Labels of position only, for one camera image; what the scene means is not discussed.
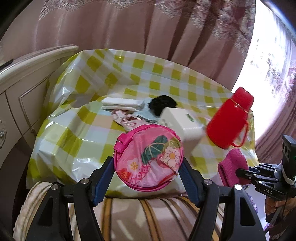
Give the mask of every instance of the tissue box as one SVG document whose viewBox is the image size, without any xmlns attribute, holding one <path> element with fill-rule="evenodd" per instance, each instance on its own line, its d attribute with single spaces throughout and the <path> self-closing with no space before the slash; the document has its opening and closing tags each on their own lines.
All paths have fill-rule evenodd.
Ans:
<svg viewBox="0 0 296 241">
<path fill-rule="evenodd" d="M 158 124 L 166 126 L 176 132 L 180 137 L 184 156 L 188 158 L 204 136 L 202 125 L 193 118 L 192 112 L 180 108 L 165 108 Z"/>
</svg>

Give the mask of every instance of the drawer handle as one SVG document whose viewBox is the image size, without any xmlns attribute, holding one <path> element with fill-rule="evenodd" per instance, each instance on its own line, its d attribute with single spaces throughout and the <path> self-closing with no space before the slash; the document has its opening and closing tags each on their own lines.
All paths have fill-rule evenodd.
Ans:
<svg viewBox="0 0 296 241">
<path fill-rule="evenodd" d="M 5 137 L 6 137 L 6 130 L 1 130 L 0 131 L 0 149 L 2 148 L 5 142 Z"/>
</svg>

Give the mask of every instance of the yellow and white tablecloth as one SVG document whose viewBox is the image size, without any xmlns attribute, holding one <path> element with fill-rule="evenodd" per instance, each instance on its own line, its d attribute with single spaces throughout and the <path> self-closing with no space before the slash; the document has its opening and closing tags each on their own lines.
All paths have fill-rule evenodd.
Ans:
<svg viewBox="0 0 296 241">
<path fill-rule="evenodd" d="M 111 112 L 102 110 L 107 96 L 143 99 L 169 95 L 179 108 L 192 110 L 206 125 L 231 92 L 204 75 L 168 60 L 122 50 L 85 50 L 74 55 L 48 80 L 44 119 L 29 162 L 27 186 L 38 181 L 75 183 L 89 177 L 113 154 L 117 137 L 124 132 Z M 249 166 L 258 164 L 254 120 L 240 149 Z M 217 165 L 229 150 L 207 136 L 193 150 L 189 162 L 204 178 L 217 177 Z M 180 178 L 162 190 L 142 193 L 130 189 L 114 174 L 107 195 L 139 197 L 185 192 Z"/>
</svg>

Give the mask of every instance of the black hair scrunchie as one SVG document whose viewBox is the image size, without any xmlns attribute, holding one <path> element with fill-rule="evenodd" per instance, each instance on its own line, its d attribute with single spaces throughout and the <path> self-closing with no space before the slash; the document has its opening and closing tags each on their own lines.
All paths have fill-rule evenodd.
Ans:
<svg viewBox="0 0 296 241">
<path fill-rule="evenodd" d="M 167 95 L 158 96 L 149 103 L 149 108 L 156 116 L 160 116 L 164 108 L 176 108 L 176 106 L 176 101 Z"/>
</svg>

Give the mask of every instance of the thermos lid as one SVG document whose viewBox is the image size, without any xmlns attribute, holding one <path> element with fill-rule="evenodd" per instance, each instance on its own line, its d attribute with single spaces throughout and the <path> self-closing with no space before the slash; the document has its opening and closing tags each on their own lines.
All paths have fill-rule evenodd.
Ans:
<svg viewBox="0 0 296 241">
<path fill-rule="evenodd" d="M 253 95 L 247 92 L 243 87 L 239 87 L 232 95 L 231 99 L 238 103 L 247 112 L 249 112 L 254 102 Z"/>
</svg>

